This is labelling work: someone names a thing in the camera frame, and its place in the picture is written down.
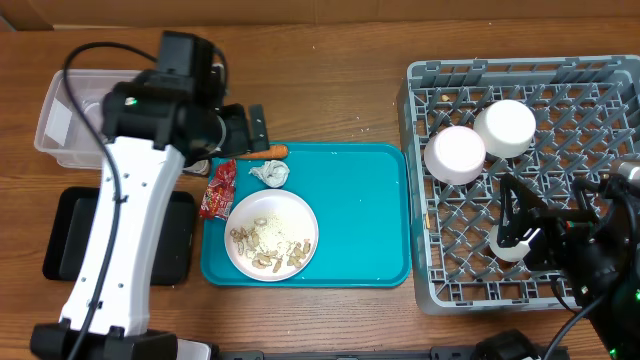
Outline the white bowl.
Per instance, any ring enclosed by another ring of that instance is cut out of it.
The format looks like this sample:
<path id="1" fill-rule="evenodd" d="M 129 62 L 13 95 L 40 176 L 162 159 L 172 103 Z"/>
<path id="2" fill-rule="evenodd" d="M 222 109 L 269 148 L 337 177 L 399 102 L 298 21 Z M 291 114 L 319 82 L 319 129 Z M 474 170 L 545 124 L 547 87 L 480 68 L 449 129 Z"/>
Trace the white bowl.
<path id="1" fill-rule="evenodd" d="M 523 103 L 501 100 L 478 114 L 473 129 L 483 140 L 490 155 L 514 158 L 522 155 L 531 145 L 536 120 L 533 112 Z"/>

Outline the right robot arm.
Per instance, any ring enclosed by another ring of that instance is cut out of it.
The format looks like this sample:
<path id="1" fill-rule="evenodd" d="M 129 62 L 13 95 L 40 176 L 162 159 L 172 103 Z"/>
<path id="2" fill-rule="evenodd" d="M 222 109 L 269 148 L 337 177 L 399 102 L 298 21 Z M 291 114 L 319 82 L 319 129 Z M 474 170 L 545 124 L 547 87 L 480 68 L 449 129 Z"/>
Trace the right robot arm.
<path id="1" fill-rule="evenodd" d="M 525 249 L 532 271 L 559 271 L 580 306 L 545 349 L 513 330 L 476 345 L 476 359 L 550 359 L 566 334 L 588 320 L 612 359 L 639 356 L 639 188 L 612 174 L 598 183 L 577 178 L 577 206 L 554 209 L 516 177 L 500 180 L 497 244 Z"/>

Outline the pink bowl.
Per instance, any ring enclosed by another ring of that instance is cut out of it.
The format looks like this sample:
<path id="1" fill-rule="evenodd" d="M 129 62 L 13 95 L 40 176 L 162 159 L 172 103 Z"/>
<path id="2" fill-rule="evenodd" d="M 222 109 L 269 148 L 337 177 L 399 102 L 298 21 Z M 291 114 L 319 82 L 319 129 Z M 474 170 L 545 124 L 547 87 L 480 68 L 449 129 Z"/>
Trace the pink bowl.
<path id="1" fill-rule="evenodd" d="M 472 129 L 452 126 L 429 140 L 424 150 L 428 172 L 440 182 L 466 185 L 482 172 L 485 145 Z"/>

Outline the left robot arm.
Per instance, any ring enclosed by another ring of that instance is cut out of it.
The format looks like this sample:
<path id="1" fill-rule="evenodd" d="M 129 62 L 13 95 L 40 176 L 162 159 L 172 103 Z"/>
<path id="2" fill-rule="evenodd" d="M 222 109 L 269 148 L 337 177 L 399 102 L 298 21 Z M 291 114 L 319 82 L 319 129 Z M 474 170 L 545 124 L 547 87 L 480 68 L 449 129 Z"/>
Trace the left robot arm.
<path id="1" fill-rule="evenodd" d="M 226 104 L 223 52 L 202 37 L 162 35 L 154 67 L 104 97 L 89 132 L 103 155 L 88 245 L 55 323 L 34 327 L 40 359 L 203 359 L 216 346 L 149 328 L 152 268 L 175 184 L 200 160 L 269 149 L 263 109 Z"/>

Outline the orange carrot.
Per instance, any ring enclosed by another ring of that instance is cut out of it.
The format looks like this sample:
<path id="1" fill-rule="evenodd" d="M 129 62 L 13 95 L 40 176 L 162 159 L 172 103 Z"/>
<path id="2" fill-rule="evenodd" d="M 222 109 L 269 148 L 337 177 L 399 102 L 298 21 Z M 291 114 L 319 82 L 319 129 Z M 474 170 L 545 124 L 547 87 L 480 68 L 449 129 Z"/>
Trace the orange carrot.
<path id="1" fill-rule="evenodd" d="M 245 155 L 238 156 L 238 159 L 243 160 L 279 160 L 288 156 L 288 147 L 284 144 L 271 145 L 268 150 L 253 152 Z"/>

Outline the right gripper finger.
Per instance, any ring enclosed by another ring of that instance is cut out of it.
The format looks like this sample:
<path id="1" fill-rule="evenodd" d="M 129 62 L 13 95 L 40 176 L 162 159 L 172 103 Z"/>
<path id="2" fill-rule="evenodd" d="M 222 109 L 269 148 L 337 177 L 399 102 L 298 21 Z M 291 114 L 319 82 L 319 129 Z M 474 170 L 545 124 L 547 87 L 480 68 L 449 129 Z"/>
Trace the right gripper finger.
<path id="1" fill-rule="evenodd" d="M 598 194 L 601 190 L 599 183 L 589 181 L 585 178 L 575 178 L 572 183 L 572 192 L 580 210 L 592 210 L 593 207 L 588 199 L 587 193 Z"/>
<path id="2" fill-rule="evenodd" d="M 500 178 L 500 220 L 497 244 L 512 248 L 535 229 L 535 217 L 548 208 L 547 204 L 524 183 L 511 174 Z"/>

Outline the white tissue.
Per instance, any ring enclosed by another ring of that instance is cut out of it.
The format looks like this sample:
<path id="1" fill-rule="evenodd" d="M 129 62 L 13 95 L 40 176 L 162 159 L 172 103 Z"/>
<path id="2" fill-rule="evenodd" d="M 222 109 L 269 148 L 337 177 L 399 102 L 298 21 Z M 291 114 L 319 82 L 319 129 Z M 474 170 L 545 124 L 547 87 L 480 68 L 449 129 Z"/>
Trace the white tissue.
<path id="1" fill-rule="evenodd" d="M 286 183 L 289 173 L 289 167 L 279 160 L 269 160 L 262 166 L 249 170 L 250 175 L 255 176 L 270 188 L 282 187 Z"/>

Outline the white paper cup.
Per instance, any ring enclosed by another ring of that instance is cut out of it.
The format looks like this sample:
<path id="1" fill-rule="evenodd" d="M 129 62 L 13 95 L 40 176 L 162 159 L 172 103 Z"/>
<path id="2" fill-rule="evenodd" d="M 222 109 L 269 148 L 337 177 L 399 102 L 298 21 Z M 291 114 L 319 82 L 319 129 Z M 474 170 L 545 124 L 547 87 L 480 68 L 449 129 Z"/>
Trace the white paper cup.
<path id="1" fill-rule="evenodd" d="M 525 240 L 518 242 L 513 247 L 500 247 L 498 245 L 499 226 L 495 225 L 489 232 L 489 246 L 495 256 L 505 262 L 519 262 L 531 251 L 530 242 L 540 233 L 540 229 L 533 231 L 529 229 L 525 235 Z"/>

